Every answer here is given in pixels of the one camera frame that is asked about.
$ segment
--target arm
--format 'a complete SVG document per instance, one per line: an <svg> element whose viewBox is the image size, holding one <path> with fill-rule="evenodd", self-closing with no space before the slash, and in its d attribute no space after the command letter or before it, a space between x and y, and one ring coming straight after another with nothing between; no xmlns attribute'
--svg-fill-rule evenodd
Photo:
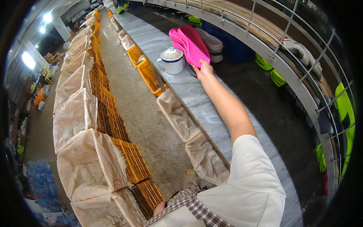
<svg viewBox="0 0 363 227"><path fill-rule="evenodd" d="M202 59L200 63L202 63L200 69L195 65L193 65L193 69L208 97L227 125L232 144L241 135L249 134L257 138L251 120L243 105L217 80L213 75L213 67L210 64Z"/></svg>

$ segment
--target white shirt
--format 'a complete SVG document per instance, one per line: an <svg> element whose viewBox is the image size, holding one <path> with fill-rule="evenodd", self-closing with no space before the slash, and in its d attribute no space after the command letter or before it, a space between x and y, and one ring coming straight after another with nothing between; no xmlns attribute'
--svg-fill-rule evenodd
<svg viewBox="0 0 363 227"><path fill-rule="evenodd" d="M252 135L238 137L232 147L226 183L197 194L213 213L234 226L280 226L285 191L275 168ZM186 206L165 214L151 226L183 227L198 221Z"/></svg>

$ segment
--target ceiling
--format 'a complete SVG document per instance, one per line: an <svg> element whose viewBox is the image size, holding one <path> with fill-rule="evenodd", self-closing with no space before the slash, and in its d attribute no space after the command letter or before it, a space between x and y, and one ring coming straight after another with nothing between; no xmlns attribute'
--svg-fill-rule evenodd
<svg viewBox="0 0 363 227"><path fill-rule="evenodd" d="M29 40L42 39L44 34L40 33L39 30L41 27L47 28L47 23L43 20L45 14L49 13L52 18L59 17L80 1L83 0L39 0L34 4L9 49L6 71L8 71L10 63L21 50L23 43Z"/></svg>

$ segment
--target yellow stool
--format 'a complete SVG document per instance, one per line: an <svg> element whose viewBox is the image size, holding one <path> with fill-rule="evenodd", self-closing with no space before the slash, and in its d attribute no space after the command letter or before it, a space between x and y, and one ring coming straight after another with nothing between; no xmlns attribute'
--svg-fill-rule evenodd
<svg viewBox="0 0 363 227"><path fill-rule="evenodd" d="M53 82L49 79L49 76L53 75L55 76L56 74L53 73L51 70L48 69L48 66L45 67L45 69L42 72L42 76L45 77L45 81L48 82L49 84L53 84Z"/></svg>

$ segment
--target hand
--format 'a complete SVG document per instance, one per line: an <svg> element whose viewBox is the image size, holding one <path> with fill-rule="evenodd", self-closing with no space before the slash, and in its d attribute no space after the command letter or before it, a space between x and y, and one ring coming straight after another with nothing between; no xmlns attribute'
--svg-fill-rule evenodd
<svg viewBox="0 0 363 227"><path fill-rule="evenodd" d="M213 75L213 67L208 64L206 61L203 61L202 59L199 60L199 62L202 64L200 69L198 69L195 65L191 64L195 73L197 74L198 79L201 81L204 79L204 77L212 74Z"/></svg>
<svg viewBox="0 0 363 227"><path fill-rule="evenodd" d="M162 201L154 210L154 217L165 209L166 201Z"/></svg>

